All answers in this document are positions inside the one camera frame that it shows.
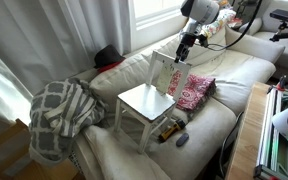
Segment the stool leg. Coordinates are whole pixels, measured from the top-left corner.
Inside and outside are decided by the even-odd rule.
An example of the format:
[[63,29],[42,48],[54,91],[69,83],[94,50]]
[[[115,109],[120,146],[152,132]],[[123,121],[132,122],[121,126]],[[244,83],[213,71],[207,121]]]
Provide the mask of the stool leg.
[[151,130],[152,130],[151,123],[145,124],[142,138],[141,138],[141,142],[140,142],[140,145],[139,145],[138,150],[137,150],[140,154],[142,154],[144,152],[144,148],[145,148],[147,141],[151,135]]
[[121,120],[122,120],[122,108],[121,108],[121,100],[116,100],[116,114],[115,114],[115,124],[114,131],[119,132],[121,128]]

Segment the remote control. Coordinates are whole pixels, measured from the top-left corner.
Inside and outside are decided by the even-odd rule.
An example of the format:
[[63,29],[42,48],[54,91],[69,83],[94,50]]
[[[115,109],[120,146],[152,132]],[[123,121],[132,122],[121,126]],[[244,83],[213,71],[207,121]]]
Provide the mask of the remote control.
[[187,133],[182,134],[182,136],[176,141],[176,146],[182,146],[188,140],[188,138],[189,135]]

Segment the gray checkered blanket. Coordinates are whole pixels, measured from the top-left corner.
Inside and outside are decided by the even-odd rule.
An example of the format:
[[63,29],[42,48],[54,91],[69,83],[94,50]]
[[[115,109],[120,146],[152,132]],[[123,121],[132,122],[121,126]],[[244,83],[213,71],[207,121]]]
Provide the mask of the gray checkered blanket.
[[31,158],[49,166],[62,162],[72,151],[74,137],[100,122],[107,108],[86,81],[69,78],[47,84],[31,103]]

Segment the small white stool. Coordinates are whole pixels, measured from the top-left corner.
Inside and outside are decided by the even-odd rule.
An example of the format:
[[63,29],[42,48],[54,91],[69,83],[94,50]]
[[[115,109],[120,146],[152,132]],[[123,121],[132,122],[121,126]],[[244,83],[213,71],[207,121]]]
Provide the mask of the small white stool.
[[[182,72],[180,83],[178,84],[173,97],[165,92],[158,91],[155,86],[151,85],[156,60],[164,63],[165,67],[171,66]],[[171,119],[173,109],[184,88],[190,68],[190,64],[181,61],[175,63],[172,57],[154,51],[146,83],[118,95],[114,129],[115,131],[119,131],[122,114],[125,111],[142,122],[145,127],[138,148],[139,153],[143,153],[149,136],[162,124]]]

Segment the window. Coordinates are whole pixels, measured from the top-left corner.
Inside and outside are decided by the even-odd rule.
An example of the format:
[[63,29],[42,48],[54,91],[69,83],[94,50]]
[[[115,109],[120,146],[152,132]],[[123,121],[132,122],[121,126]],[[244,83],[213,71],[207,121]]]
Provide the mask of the window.
[[134,0],[136,22],[139,25],[179,12],[184,0]]

